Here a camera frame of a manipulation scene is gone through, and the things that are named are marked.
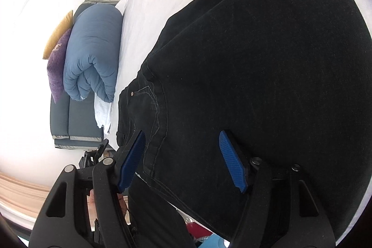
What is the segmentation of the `person's left hand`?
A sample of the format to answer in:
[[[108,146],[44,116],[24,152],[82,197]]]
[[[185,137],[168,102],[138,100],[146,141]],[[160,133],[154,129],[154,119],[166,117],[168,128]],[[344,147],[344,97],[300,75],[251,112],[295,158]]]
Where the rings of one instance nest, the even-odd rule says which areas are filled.
[[[126,216],[127,213],[127,204],[124,199],[124,196],[122,194],[117,194],[117,198],[119,200],[120,209],[122,210],[122,213],[124,216]],[[88,214],[90,216],[90,220],[95,220],[97,217],[96,212],[96,205],[95,205],[95,193],[92,189],[87,196],[87,205],[88,205]]]

